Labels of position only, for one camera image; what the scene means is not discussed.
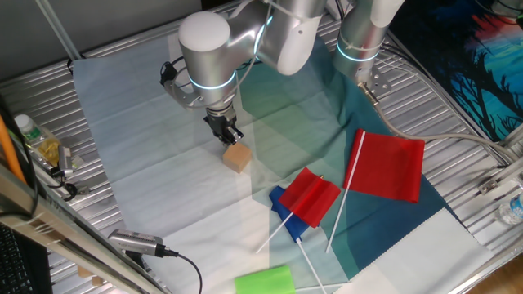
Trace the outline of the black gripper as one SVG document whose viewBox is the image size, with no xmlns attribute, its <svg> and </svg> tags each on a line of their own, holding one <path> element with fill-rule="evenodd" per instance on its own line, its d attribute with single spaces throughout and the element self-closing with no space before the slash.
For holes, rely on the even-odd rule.
<svg viewBox="0 0 523 294">
<path fill-rule="evenodd" d="M 244 134 L 236 128 L 237 118 L 232 104 L 221 109 L 206 108 L 206 114 L 206 122 L 224 145 L 235 145 L 244 137 Z"/>
</svg>

